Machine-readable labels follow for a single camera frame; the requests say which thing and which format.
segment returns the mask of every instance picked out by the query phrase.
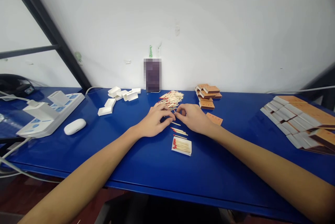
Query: floor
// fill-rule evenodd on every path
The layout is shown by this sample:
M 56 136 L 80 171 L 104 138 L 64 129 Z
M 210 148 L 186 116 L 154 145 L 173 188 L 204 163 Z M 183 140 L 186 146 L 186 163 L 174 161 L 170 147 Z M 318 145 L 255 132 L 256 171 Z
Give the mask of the floor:
M 61 179 L 53 177 L 44 177 L 44 179 L 61 181 Z M 38 181 L 24 175 L 8 179 L 7 184 L 6 181 L 2 180 L 0 182 L 0 223 L 16 224 L 56 186 L 57 184 Z M 101 189 L 71 224 L 94 224 L 103 204 L 124 193 L 125 191 L 115 188 Z M 284 224 L 283 222 L 252 216 L 247 216 L 242 223 Z

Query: person's hand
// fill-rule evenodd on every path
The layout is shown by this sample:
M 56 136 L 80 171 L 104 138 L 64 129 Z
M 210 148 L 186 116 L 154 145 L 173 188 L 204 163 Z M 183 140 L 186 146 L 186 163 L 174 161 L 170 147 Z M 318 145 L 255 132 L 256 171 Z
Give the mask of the person's hand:
M 160 123 L 160 120 L 164 116 L 169 116 L 164 122 Z M 139 138 L 141 137 L 153 137 L 165 129 L 176 117 L 170 111 L 165 104 L 155 104 L 150 108 L 149 113 L 146 115 L 141 122 L 134 126 Z
M 208 135 L 215 126 L 196 104 L 181 104 L 174 114 L 188 128 L 197 133 Z

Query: person's left hand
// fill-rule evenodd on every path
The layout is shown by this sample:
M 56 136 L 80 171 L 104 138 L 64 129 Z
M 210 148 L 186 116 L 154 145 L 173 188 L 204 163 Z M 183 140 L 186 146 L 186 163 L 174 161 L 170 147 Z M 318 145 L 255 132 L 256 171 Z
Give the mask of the person's left hand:
M 164 122 L 160 120 L 164 116 L 169 116 Z M 134 126 L 139 137 L 153 137 L 163 131 L 173 120 L 176 120 L 174 114 L 165 104 L 156 103 L 150 108 L 149 113 L 141 122 Z

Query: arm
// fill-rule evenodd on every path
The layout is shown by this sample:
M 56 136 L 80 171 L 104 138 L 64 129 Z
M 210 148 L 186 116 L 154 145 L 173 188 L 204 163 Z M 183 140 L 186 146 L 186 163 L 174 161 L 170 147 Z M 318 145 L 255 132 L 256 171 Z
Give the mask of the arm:
M 230 151 L 307 218 L 315 223 L 334 221 L 334 186 L 296 164 L 215 125 L 198 105 L 182 104 L 175 115 L 191 130 L 212 138 Z
M 170 117 L 160 123 L 163 116 Z M 172 120 L 176 118 L 166 105 L 156 104 L 151 107 L 148 115 L 139 124 L 128 129 L 118 139 L 85 161 L 19 223 L 69 223 L 105 185 L 111 173 L 137 140 L 157 135 Z

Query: stack of matchboxes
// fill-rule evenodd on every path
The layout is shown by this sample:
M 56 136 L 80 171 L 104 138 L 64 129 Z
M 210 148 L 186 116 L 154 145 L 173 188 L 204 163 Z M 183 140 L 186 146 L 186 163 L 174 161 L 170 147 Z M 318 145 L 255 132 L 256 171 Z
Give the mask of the stack of matchboxes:
M 221 99 L 222 95 L 216 86 L 209 84 L 198 84 L 195 87 L 196 95 L 199 98 L 199 106 L 201 109 L 214 110 L 213 99 Z
M 298 149 L 335 155 L 335 117 L 295 96 L 276 96 L 261 111 Z

